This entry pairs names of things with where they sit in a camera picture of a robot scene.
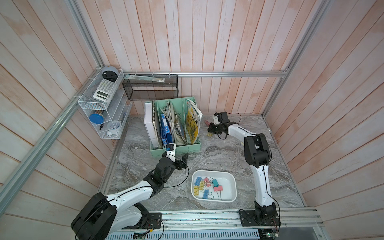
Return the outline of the blue binder clip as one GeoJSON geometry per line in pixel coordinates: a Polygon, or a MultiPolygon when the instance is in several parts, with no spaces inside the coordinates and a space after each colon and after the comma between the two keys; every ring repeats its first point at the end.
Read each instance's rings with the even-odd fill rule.
{"type": "Polygon", "coordinates": [[[203,192],[203,200],[208,200],[209,197],[211,197],[211,196],[212,196],[212,193],[210,192],[210,190],[208,190],[208,189],[204,190],[204,192],[203,192]]]}
{"type": "Polygon", "coordinates": [[[194,182],[194,185],[195,185],[195,186],[200,186],[201,181],[202,181],[202,178],[201,178],[201,177],[197,177],[196,180],[195,180],[195,182],[194,182]]]}

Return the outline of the white plastic storage box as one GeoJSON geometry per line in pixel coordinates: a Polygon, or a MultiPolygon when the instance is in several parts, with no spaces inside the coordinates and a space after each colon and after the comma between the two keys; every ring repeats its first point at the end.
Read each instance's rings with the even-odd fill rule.
{"type": "Polygon", "coordinates": [[[228,172],[198,170],[192,175],[191,193],[199,201],[232,203],[237,198],[236,180],[228,172]]]}

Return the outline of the teal binder clip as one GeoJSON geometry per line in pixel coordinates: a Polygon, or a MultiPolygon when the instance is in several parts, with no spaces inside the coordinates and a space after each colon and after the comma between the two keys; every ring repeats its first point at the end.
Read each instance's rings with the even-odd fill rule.
{"type": "Polygon", "coordinates": [[[216,179],[214,179],[212,181],[212,183],[213,183],[214,187],[216,187],[216,188],[219,187],[219,183],[218,183],[218,181],[216,179]]]}

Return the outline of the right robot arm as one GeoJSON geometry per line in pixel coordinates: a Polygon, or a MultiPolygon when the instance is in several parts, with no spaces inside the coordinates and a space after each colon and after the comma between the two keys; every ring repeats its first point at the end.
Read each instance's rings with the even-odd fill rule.
{"type": "Polygon", "coordinates": [[[251,167],[256,189],[255,210],[239,210],[243,227],[273,226],[280,229],[280,205],[271,195],[269,163],[272,152],[264,134],[252,133],[235,122],[210,123],[208,132],[213,135],[232,136],[244,144],[244,156],[251,167]]]}

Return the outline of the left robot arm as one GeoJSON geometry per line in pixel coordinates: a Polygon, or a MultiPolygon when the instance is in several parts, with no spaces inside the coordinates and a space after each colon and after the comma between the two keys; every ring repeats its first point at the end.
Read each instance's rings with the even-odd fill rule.
{"type": "Polygon", "coordinates": [[[141,204],[158,194],[175,170],[188,169],[188,154],[181,158],[170,152],[162,154],[156,167],[138,184],[120,193],[91,197],[71,223],[76,240],[104,240],[123,228],[151,226],[148,210],[141,204]]]}

